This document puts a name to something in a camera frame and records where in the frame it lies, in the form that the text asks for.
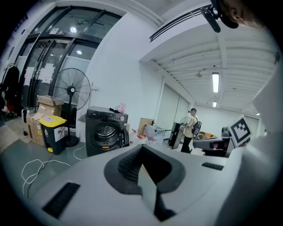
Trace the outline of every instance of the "floor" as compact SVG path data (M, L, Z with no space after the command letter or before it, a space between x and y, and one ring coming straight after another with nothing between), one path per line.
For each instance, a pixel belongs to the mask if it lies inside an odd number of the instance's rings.
M20 138L19 136L22 134L22 131L15 132L17 128L15 128L15 125L19 125L19 118L15 119L14 121L10 121L8 124L5 124L4 126L1 126L0 129L6 129L6 127L10 126L11 128L11 135L8 134L8 136L15 137L16 140L11 141L12 143L7 146L7 148L2 151L0 154L0 163L8 177L8 180L12 187L14 188L15 192L18 195L23 195L23 184L24 180L21 176L22 170L26 163L33 161L35 159L39 159L42 162L49 160L49 158L52 156L50 152L46 150L46 148L41 147L35 143L32 142L26 142L25 139ZM171 149L168 145L168 140L165 140L162 144L164 148ZM65 162L69 165L73 165L79 160L76 159L73 155L74 150L84 147L84 143L79 143L74 147L68 147L64 151L62 151L59 155L55 155L52 157L51 160L58 160L61 162ZM174 149L175 151L181 151L182 144L179 145L177 149ZM197 155L203 155L203 152L198 149L194 149L192 146L192 142L189 145L189 148L192 149L192 154ZM80 150L76 151L76 156L78 158L84 159L87 157L86 154L86 148L82 148ZM39 161L35 161L30 163L26 166L23 176L25 178L28 178L30 175L36 173L40 167L41 163ZM58 175L59 173L66 170L69 166L66 164L61 164L58 162L49 162L48 166L40 171L40 174L36 178L36 180L33 182L32 186L29 189L29 197L32 198L32 196L51 178ZM28 184L24 187L25 196L27 196L27 188Z

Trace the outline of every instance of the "ceiling light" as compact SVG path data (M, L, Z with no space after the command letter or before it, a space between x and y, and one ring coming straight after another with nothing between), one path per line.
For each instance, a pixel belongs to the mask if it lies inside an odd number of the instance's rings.
M70 28L70 31L73 32L73 33L76 33L76 28L75 28L74 26L72 26L72 27Z
M218 93L219 90L219 73L212 73L213 92Z

